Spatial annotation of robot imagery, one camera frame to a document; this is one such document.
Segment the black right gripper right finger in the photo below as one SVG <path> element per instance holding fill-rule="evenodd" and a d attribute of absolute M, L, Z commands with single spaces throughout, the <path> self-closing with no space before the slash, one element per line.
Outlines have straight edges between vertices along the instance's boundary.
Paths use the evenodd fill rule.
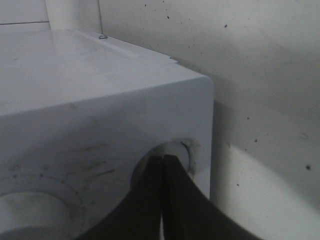
<path fill-rule="evenodd" d="M 197 188 L 177 156 L 163 158 L 163 234 L 166 240 L 256 240 Z"/>

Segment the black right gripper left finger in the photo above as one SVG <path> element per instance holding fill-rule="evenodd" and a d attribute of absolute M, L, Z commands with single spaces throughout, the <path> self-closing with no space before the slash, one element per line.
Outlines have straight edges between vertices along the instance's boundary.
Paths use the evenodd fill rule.
<path fill-rule="evenodd" d="M 158 240 L 162 215 L 163 158 L 152 156 L 136 185 L 79 240 Z"/>

